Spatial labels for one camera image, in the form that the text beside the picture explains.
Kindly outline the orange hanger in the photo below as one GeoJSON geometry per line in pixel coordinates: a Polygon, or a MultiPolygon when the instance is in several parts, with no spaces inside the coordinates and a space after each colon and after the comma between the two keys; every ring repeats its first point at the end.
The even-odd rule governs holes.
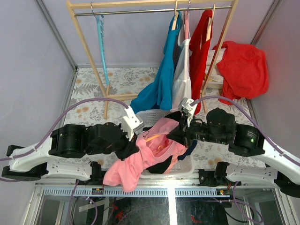
{"type": "Polygon", "coordinates": [[[154,156],[158,156],[169,145],[169,141],[166,138],[166,134],[154,134],[150,135],[148,132],[143,135],[146,146],[151,150],[154,156]]]}

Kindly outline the pink t shirt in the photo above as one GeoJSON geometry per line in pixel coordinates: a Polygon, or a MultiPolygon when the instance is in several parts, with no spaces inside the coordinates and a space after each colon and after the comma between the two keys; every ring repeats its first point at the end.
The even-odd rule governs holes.
{"type": "MultiPolygon", "coordinates": [[[[168,130],[164,133],[168,135],[172,130],[168,130]]],[[[152,152],[146,146],[146,141],[143,135],[145,135],[145,132],[139,134],[137,137],[136,145],[139,148],[139,151],[137,153],[129,156],[124,161],[118,159],[108,169],[108,171],[110,172],[115,172],[116,178],[118,179],[118,185],[122,185],[122,189],[125,192],[134,191],[134,189],[137,186],[141,173],[145,169],[150,167],[154,162],[154,157],[152,155],[152,152]]]]}

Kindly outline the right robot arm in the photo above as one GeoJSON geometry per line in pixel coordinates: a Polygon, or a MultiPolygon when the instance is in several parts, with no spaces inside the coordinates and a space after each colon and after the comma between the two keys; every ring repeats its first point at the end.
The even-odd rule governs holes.
{"type": "Polygon", "coordinates": [[[200,185],[266,184],[278,188],[286,195],[299,198],[300,167],[289,160],[291,155],[283,150],[277,152],[273,143],[257,128],[236,123],[234,115],[220,108],[208,112],[206,122],[193,118],[188,123],[187,119],[187,114],[182,113],[179,125],[167,138],[186,147],[195,141],[226,145],[234,155],[257,158],[267,164],[265,168],[258,168],[221,161],[214,171],[199,172],[200,185]]]}

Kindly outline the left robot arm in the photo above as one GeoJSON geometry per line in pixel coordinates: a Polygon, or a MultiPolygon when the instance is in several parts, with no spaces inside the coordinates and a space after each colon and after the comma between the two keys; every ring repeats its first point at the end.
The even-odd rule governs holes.
{"type": "Polygon", "coordinates": [[[111,153],[125,160],[139,151],[136,140],[137,135],[128,139],[121,125],[111,122],[89,127],[67,124],[54,130],[41,145],[10,145],[9,164],[1,176],[9,182],[67,178],[83,185],[101,184],[105,172],[98,161],[111,153]]]}

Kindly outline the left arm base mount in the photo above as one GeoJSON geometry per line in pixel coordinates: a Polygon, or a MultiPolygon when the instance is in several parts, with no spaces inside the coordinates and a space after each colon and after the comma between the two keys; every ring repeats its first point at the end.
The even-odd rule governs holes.
{"type": "Polygon", "coordinates": [[[116,178],[115,172],[106,171],[102,180],[102,184],[112,187],[118,185],[118,179],[116,178]]]}

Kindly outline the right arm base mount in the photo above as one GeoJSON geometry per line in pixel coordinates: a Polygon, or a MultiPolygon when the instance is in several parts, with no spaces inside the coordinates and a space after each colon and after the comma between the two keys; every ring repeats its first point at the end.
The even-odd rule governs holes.
{"type": "Polygon", "coordinates": [[[215,170],[198,170],[199,186],[217,187],[220,181],[217,178],[218,173],[215,170]]]}

